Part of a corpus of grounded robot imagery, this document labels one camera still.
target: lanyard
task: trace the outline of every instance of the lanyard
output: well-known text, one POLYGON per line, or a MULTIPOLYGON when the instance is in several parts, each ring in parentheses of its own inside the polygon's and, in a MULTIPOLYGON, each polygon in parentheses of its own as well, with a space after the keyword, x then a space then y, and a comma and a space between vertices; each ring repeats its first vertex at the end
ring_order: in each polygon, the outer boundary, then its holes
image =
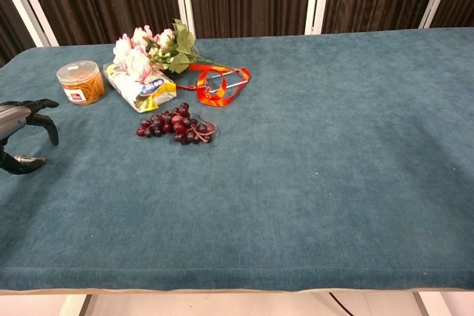
POLYGON ((198 100, 205 104, 210 105, 211 107, 225 107, 230 104, 230 102, 239 94, 239 92, 245 87, 245 85, 250 80, 250 72, 247 68, 226 68, 213 66, 210 64, 190 64, 190 70, 197 70, 201 73, 198 77, 197 85, 185 86, 185 85, 176 85, 176 89, 185 89, 185 90, 196 90, 198 100), (207 75, 211 72, 216 72, 217 76, 222 77, 221 86, 217 90, 211 90, 211 86, 207 82, 207 75), (241 81, 236 84, 227 86, 225 81, 225 75, 230 73, 238 73, 241 76, 241 81), (227 88, 237 87, 235 92, 226 98, 223 98, 227 88))

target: yellow packaging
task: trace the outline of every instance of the yellow packaging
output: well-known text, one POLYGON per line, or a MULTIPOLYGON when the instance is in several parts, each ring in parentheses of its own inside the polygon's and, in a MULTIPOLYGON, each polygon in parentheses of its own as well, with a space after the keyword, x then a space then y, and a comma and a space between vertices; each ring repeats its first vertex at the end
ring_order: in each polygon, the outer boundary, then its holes
POLYGON ((147 84, 132 80, 127 71, 116 64, 106 64, 104 73, 122 98, 138 112, 158 109, 159 104, 176 97, 176 84, 160 71, 153 73, 147 84))

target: robotic hand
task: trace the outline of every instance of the robotic hand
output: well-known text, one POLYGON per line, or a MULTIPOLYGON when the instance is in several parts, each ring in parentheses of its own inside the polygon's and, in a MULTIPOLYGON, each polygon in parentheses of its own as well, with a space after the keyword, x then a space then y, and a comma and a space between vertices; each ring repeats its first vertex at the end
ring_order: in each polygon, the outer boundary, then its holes
POLYGON ((0 168, 11 174, 27 174, 37 170, 46 158, 17 155, 12 157, 4 151, 8 138, 24 125, 43 126, 51 142, 59 143, 58 130, 49 116, 37 114, 45 107, 57 107, 59 104, 50 99, 38 101, 6 101, 0 104, 0 168))

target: teal tablecloth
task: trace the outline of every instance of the teal tablecloth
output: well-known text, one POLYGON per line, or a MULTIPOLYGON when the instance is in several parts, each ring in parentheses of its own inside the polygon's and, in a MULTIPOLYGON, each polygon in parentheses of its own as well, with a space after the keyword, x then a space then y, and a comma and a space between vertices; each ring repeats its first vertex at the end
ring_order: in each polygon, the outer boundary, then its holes
MULTIPOLYGON (((202 40, 253 74, 210 145, 135 135, 108 87, 69 104, 63 64, 112 45, 28 50, 0 102, 51 98, 59 129, 26 127, 0 172, 0 289, 474 289, 474 29, 202 40)), ((180 82, 192 84, 196 73, 180 82)))

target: flower bouquet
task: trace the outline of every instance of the flower bouquet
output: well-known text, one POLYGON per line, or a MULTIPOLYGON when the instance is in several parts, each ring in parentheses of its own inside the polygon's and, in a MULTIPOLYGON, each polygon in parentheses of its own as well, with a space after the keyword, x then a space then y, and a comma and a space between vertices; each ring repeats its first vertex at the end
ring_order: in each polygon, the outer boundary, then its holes
POLYGON ((113 48, 113 63, 104 72, 113 87, 138 112, 151 111, 176 97, 176 85, 163 71, 184 72, 192 63, 217 64, 199 55, 195 38, 179 20, 174 30, 153 35, 149 25, 125 33, 113 48))

